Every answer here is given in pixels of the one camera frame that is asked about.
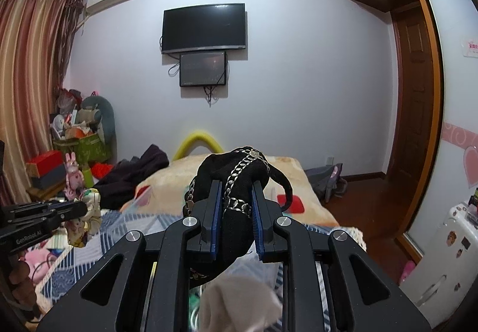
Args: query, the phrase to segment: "bed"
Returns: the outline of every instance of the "bed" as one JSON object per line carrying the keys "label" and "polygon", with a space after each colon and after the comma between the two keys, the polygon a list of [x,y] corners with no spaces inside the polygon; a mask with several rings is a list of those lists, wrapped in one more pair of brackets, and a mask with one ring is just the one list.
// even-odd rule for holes
{"label": "bed", "polygon": [[[44,312],[51,309],[59,298],[114,244],[115,239],[108,232],[120,217],[124,220],[122,233],[131,229],[140,229],[135,226],[143,220],[149,220],[151,215],[157,217],[156,231],[166,229],[169,224],[181,218],[184,195],[206,156],[187,156],[157,171],[137,186],[137,196],[146,189],[148,189],[148,196],[142,200],[141,204],[135,204],[134,210],[131,209],[132,202],[128,202],[121,208],[123,213],[118,211],[105,213],[100,233],[94,236],[85,248],[67,247],[47,276],[36,287],[40,308]],[[300,206],[303,207],[299,212],[288,213],[288,215],[299,222],[310,224],[309,229],[314,231],[328,233],[332,228],[338,227],[339,224],[333,215],[320,204],[296,159],[267,156],[267,160],[290,180],[295,201],[300,202]],[[283,193],[282,187],[273,180],[269,181],[264,190],[265,197],[273,201],[280,200]],[[347,231],[365,247],[360,231],[356,229],[347,229]]]}

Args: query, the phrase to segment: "blue gripper pad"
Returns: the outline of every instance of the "blue gripper pad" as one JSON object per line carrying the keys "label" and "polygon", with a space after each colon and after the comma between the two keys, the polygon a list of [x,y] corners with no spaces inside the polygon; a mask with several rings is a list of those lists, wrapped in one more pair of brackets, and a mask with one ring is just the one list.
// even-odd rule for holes
{"label": "blue gripper pad", "polygon": [[221,199],[222,188],[219,187],[217,189],[216,205],[214,206],[214,216],[211,225],[211,256],[213,260],[216,260],[219,245],[219,234],[221,233]]}
{"label": "blue gripper pad", "polygon": [[259,206],[257,205],[257,197],[252,188],[252,229],[254,231],[254,241],[256,242],[256,252],[259,260],[264,257],[264,233],[262,230],[261,216],[259,215]]}

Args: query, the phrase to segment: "wooden door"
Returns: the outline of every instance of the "wooden door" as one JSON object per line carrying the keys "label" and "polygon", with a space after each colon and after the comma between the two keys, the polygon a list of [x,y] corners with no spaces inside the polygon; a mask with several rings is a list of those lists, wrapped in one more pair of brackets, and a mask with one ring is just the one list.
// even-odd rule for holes
{"label": "wooden door", "polygon": [[399,60],[399,100],[388,179],[411,201],[430,139],[432,54],[421,7],[393,14],[393,24]]}

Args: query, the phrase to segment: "baseboard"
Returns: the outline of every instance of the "baseboard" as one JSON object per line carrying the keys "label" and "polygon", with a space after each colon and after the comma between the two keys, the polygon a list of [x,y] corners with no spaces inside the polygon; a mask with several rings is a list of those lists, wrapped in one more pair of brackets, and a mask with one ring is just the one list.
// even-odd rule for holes
{"label": "baseboard", "polygon": [[420,262],[423,255],[420,250],[418,250],[417,247],[410,241],[406,234],[401,233],[395,238],[395,241],[402,246],[403,251],[405,251],[416,264]]}
{"label": "baseboard", "polygon": [[385,173],[382,171],[376,173],[362,173],[362,174],[350,174],[348,176],[342,176],[345,181],[362,181],[364,179],[384,179]]}

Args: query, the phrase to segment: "green storage bin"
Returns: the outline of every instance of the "green storage bin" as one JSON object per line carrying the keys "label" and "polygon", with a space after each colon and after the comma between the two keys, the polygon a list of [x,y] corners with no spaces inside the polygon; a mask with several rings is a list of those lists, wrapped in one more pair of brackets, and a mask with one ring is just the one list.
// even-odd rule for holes
{"label": "green storage bin", "polygon": [[54,140],[53,147],[61,151],[63,157],[66,153],[74,151],[79,165],[90,161],[105,162],[111,158],[111,147],[101,142],[97,133],[83,138]]}

